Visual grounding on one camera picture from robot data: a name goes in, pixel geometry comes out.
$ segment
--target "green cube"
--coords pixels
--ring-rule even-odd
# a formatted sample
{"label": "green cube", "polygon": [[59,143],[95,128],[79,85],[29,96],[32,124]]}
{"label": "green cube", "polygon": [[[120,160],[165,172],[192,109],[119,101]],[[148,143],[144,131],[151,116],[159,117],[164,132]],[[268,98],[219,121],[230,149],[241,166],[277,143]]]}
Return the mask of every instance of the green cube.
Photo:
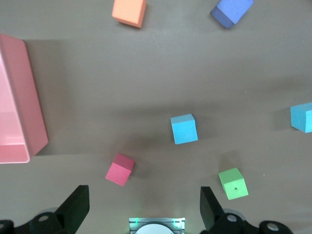
{"label": "green cube", "polygon": [[219,177],[229,200],[248,195],[244,177],[237,168],[220,172]]}

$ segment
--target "orange cube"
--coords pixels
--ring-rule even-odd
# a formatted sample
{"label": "orange cube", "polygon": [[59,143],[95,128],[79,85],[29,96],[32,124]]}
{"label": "orange cube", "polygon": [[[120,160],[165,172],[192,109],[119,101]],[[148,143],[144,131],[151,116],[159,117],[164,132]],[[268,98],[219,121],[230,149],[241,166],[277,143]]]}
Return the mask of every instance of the orange cube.
{"label": "orange cube", "polygon": [[115,0],[112,16],[121,23],[141,28],[145,9],[146,0]]}

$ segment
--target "light blue cube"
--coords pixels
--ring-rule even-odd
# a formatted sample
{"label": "light blue cube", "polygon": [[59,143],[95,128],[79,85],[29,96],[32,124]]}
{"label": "light blue cube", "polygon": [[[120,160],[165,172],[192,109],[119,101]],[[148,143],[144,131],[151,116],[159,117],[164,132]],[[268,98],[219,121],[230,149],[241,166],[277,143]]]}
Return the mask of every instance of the light blue cube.
{"label": "light blue cube", "polygon": [[198,140],[195,119],[191,114],[171,118],[175,144]]}
{"label": "light blue cube", "polygon": [[221,0],[210,13],[225,28],[231,28],[239,22],[249,10],[254,0]]}
{"label": "light blue cube", "polygon": [[305,133],[312,132],[312,102],[291,107],[292,127]]}

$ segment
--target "pink tray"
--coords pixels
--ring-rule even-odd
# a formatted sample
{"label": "pink tray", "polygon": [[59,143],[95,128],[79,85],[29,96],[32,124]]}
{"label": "pink tray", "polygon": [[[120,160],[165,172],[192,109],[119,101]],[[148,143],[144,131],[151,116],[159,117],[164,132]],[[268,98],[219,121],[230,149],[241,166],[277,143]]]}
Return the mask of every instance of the pink tray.
{"label": "pink tray", "polygon": [[48,143],[25,43],[0,34],[0,163],[25,163]]}

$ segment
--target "foam block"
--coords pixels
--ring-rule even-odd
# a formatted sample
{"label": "foam block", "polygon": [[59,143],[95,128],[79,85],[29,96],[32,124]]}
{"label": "foam block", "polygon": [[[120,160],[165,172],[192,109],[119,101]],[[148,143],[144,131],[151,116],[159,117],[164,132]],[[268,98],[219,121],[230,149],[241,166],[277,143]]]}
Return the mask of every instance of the foam block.
{"label": "foam block", "polygon": [[0,34],[0,163],[26,163],[48,143],[25,42]]}
{"label": "foam block", "polygon": [[225,28],[231,28],[239,22],[252,6],[254,0],[221,0],[210,13]]}
{"label": "foam block", "polygon": [[141,28],[145,9],[146,0],[115,0],[112,16],[121,23]]}
{"label": "foam block", "polygon": [[291,107],[291,124],[304,133],[312,132],[312,102]]}
{"label": "foam block", "polygon": [[171,118],[175,144],[198,140],[195,119],[191,114]]}
{"label": "foam block", "polygon": [[248,195],[244,177],[237,168],[220,172],[219,177],[229,200]]}
{"label": "foam block", "polygon": [[134,164],[135,162],[132,159],[122,154],[117,154],[105,178],[120,186],[124,186],[132,172]]}

